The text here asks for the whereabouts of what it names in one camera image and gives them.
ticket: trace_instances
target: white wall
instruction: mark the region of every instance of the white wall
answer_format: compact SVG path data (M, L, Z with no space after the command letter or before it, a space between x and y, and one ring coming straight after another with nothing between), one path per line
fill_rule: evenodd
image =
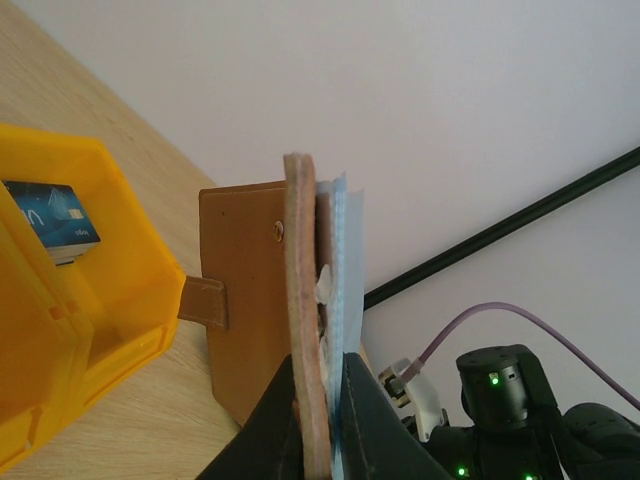
M220 184L279 179L293 149L313 153L321 176L346 170L367 193L369 288L640 143L636 2L16 3ZM500 299L640 395L635 176L372 310L374 367ZM483 317L430 367L448 405L458 354L520 341L564 406L629 413L522 321Z

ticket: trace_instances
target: yellow plastic bin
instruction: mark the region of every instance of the yellow plastic bin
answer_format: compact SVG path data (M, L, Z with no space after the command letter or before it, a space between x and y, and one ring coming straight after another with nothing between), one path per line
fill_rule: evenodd
M0 124L0 180L70 185L101 238L56 267L0 188L2 473L170 347L185 276L100 141Z

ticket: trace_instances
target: wooden surface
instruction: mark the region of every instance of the wooden surface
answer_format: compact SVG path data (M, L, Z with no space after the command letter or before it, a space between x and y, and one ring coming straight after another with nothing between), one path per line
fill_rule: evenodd
M213 183L63 51L0 0L0 122L98 137L188 274L198 275L197 197ZM2 478L193 479L237 427L213 400L204 328Z

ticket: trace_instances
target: card chip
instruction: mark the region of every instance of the card chip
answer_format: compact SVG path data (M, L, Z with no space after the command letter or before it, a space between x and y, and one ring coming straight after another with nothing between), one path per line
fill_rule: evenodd
M70 208L69 215L71 216L71 218L76 220L80 220L81 218L84 218L84 215L82 215L82 211L79 208Z

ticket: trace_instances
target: stitching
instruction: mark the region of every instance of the stitching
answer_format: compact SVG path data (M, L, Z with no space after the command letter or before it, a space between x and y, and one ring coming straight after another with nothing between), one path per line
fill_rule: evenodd
M212 197L214 195L248 195L251 193L262 193L262 192L277 192L283 191L284 187L276 187L276 188L266 188L264 190L241 190L237 192L211 192L205 193L202 197Z
M198 323L204 323L205 325L215 325L216 327L221 327L221 328L225 328L226 324L222 323L220 321L214 320L211 317L201 317L198 315L190 315L190 314L186 314L183 313L180 315L180 318L182 318L183 320L193 320L196 321Z

